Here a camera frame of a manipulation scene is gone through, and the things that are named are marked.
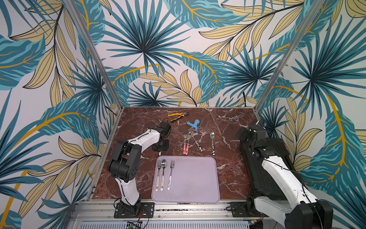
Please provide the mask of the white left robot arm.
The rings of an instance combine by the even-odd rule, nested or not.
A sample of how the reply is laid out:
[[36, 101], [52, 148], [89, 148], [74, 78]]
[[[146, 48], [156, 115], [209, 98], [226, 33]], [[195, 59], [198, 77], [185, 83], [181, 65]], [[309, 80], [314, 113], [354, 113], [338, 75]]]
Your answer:
[[167, 151], [170, 131], [171, 125], [163, 121], [137, 137], [117, 142], [112, 151], [108, 171], [119, 186], [121, 202], [124, 205], [137, 207], [140, 204], [141, 197], [135, 177], [140, 168], [141, 155], [148, 148], [156, 152]]

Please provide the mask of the aluminium corner post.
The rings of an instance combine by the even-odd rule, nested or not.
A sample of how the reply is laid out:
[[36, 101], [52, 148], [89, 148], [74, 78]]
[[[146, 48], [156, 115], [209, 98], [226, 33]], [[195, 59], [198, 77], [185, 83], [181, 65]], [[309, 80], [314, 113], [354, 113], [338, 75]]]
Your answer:
[[279, 62], [279, 65], [275, 69], [274, 74], [269, 79], [269, 81], [268, 81], [265, 89], [263, 90], [256, 106], [254, 107], [254, 111], [255, 111], [256, 114], [258, 114], [259, 111], [261, 110], [261, 108], [263, 107], [263, 104], [264, 104], [266, 98], [270, 94], [274, 84], [276, 83], [276, 81], [277, 81], [279, 75], [281, 74], [283, 68], [285, 67], [287, 61], [289, 60], [289, 58], [291, 57], [291, 55], [295, 51], [295, 49], [298, 47], [298, 45], [299, 45], [300, 41], [302, 40], [302, 38], [307, 33], [309, 27], [312, 24], [312, 21], [316, 17], [317, 13], [321, 9], [324, 2], [325, 1], [314, 1], [314, 3], [311, 5], [311, 8], [309, 9], [309, 13], [304, 17], [304, 21], [299, 25], [298, 32], [296, 32], [294, 34], [294, 37], [293, 37], [291, 43], [289, 44], [289, 47], [287, 48], [287, 50], [283, 54], [282, 59]]
[[82, 16], [80, 15], [80, 12], [77, 9], [75, 2], [72, 0], [65, 0], [63, 2], [65, 3], [65, 6], [66, 6], [67, 10], [69, 11], [69, 14], [70, 14], [71, 18], [73, 19], [77, 29], [79, 30], [79, 33], [81, 34], [81, 37], [85, 42], [86, 48], [89, 50], [90, 56], [94, 60], [95, 65], [96, 65], [98, 71], [100, 72], [101, 77], [104, 80], [107, 89], [110, 91], [112, 99], [115, 102], [118, 111], [121, 113], [123, 111], [123, 106], [119, 100], [118, 95], [116, 94], [116, 92], [113, 88], [112, 82], [102, 63], [102, 60], [97, 52], [97, 49], [92, 41], [89, 31], [86, 28], [86, 25], [82, 19]]

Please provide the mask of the aluminium corner post left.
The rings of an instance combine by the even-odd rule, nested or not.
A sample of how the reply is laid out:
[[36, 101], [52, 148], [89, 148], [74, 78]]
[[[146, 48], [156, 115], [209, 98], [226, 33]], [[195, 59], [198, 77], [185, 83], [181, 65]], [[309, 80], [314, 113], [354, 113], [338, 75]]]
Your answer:
[[63, 2], [65, 3], [65, 6], [66, 6], [67, 10], [69, 11], [69, 14], [70, 14], [71, 18], [73, 19], [77, 29], [79, 30], [79, 33], [81, 34], [81, 37], [85, 42], [86, 48], [89, 50], [90, 56], [94, 60], [95, 65], [96, 65], [98, 71], [100, 72], [101, 77], [104, 80], [107, 89], [110, 91], [112, 99], [115, 102], [118, 111], [121, 113], [123, 111], [123, 106], [119, 100], [118, 95], [116, 94], [116, 92], [113, 88], [112, 82], [102, 63], [102, 60], [97, 52], [97, 49], [92, 41], [89, 31], [86, 28], [86, 25], [82, 19], [82, 16], [80, 15], [80, 12], [77, 9], [75, 2], [72, 0], [65, 0]]

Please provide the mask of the aluminium corner post right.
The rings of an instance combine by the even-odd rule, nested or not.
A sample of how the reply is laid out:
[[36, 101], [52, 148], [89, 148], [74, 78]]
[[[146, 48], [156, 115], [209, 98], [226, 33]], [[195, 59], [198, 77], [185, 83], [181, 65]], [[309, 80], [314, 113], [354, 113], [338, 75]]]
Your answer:
[[309, 27], [312, 24], [312, 21], [316, 17], [317, 13], [321, 9], [324, 2], [325, 1], [314, 1], [314, 3], [311, 5], [311, 8], [309, 9], [309, 13], [304, 17], [304, 21], [299, 25], [298, 32], [296, 32], [294, 34], [294, 37], [293, 37], [291, 43], [289, 44], [289, 47], [287, 48], [287, 50], [283, 54], [282, 59], [279, 62], [279, 65], [275, 69], [274, 74], [269, 79], [269, 81], [268, 81], [265, 89], [263, 90], [256, 106], [254, 107], [254, 111], [255, 111], [256, 114], [258, 114], [259, 111], [261, 110], [261, 108], [263, 107], [263, 104], [264, 104], [266, 98], [270, 94], [274, 84], [276, 83], [276, 81], [277, 81], [279, 75], [281, 74], [283, 68], [285, 67], [287, 61], [289, 60], [289, 58], [291, 57], [291, 55], [295, 51], [295, 49], [298, 47], [298, 45], [299, 45], [300, 41], [302, 40], [302, 38], [307, 33]]

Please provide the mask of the lilac silicone mat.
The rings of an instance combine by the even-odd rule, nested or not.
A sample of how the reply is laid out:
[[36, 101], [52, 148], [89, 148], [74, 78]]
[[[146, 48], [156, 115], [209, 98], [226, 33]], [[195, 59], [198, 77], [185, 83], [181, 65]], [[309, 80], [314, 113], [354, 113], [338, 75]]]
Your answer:
[[[157, 169], [154, 172], [151, 198], [164, 203], [208, 203], [220, 200], [216, 160], [207, 156], [160, 156], [167, 161], [164, 190], [160, 191], [163, 169], [160, 169], [159, 190], [155, 191]], [[167, 190], [170, 164], [175, 161], [171, 189]]]

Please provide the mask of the spoon with colourful white handle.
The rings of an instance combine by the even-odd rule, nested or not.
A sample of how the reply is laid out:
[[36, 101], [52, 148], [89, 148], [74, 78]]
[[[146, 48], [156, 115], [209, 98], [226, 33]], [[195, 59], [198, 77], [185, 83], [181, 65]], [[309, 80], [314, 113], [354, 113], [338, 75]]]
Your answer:
[[163, 159], [161, 165], [162, 165], [163, 173], [162, 173], [160, 191], [163, 191], [164, 190], [164, 181], [165, 181], [165, 168], [167, 167], [167, 161], [165, 159]]

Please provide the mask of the aluminium front rail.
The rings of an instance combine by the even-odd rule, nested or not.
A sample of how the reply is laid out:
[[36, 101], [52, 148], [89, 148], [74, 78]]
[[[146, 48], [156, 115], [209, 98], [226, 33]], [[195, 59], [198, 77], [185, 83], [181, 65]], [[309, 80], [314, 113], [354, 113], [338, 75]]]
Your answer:
[[[156, 203], [152, 220], [236, 220], [227, 211], [231, 200], [220, 200], [215, 204]], [[114, 220], [115, 200], [83, 201], [76, 205], [71, 219], [74, 221]]]

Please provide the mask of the blue plastic tap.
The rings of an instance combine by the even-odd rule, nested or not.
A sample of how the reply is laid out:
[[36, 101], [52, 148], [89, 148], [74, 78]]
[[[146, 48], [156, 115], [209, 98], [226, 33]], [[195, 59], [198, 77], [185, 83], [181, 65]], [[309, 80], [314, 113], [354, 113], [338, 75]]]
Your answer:
[[187, 125], [189, 125], [190, 127], [192, 127], [195, 131], [198, 131], [198, 126], [200, 124], [200, 120], [196, 119], [193, 123], [191, 122], [187, 122]]

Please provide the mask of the fork with colourful white handle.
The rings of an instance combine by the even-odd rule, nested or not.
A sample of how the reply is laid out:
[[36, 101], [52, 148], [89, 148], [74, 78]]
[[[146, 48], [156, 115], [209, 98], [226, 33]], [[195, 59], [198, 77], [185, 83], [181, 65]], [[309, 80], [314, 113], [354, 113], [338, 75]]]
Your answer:
[[159, 190], [159, 180], [160, 180], [160, 169], [162, 168], [162, 161], [157, 161], [157, 178], [155, 182], [155, 191]]

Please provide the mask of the yellow black pliers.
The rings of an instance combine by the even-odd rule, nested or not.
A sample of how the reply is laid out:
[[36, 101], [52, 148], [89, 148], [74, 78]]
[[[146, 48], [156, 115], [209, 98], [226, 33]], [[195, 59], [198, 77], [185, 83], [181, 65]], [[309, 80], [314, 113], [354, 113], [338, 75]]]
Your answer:
[[183, 112], [183, 113], [173, 113], [173, 114], [169, 114], [168, 117], [175, 117], [174, 119], [171, 119], [170, 122], [174, 122], [182, 117], [185, 117], [189, 115], [189, 112]]

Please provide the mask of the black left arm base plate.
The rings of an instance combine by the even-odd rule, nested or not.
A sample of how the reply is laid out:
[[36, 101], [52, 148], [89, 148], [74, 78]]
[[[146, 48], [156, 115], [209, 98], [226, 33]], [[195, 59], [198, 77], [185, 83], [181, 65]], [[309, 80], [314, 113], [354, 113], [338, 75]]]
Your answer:
[[154, 202], [137, 202], [135, 206], [116, 200], [113, 204], [115, 208], [115, 219], [132, 219], [132, 218], [152, 218], [154, 215]]

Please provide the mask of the fork with Pochacco white handle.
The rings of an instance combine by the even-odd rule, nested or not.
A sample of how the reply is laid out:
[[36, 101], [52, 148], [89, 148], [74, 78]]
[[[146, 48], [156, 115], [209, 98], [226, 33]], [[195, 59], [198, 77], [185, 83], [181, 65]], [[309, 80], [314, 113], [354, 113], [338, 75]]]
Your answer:
[[174, 160], [172, 160], [172, 161], [171, 161], [171, 164], [170, 164], [170, 175], [169, 175], [169, 181], [168, 181], [168, 187], [167, 187], [167, 190], [170, 190], [170, 189], [171, 189], [172, 173], [173, 173], [174, 165], [175, 165], [175, 161], [174, 161]]

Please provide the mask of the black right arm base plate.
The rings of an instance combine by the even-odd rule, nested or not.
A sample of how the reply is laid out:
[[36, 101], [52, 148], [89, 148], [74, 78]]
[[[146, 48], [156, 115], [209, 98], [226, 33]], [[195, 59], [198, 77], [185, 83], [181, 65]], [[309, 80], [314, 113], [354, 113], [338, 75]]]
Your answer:
[[234, 218], [257, 217], [259, 214], [252, 208], [248, 201], [230, 202], [226, 210], [231, 212]]

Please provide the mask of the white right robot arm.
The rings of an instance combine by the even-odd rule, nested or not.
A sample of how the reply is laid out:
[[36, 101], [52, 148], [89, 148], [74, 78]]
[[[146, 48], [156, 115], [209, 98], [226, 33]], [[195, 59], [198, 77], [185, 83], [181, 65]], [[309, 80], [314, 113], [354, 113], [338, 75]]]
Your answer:
[[241, 204], [231, 204], [233, 215], [268, 216], [286, 229], [330, 229], [333, 208], [311, 193], [290, 163], [280, 138], [268, 138], [262, 125], [241, 127], [240, 149], [252, 193]]

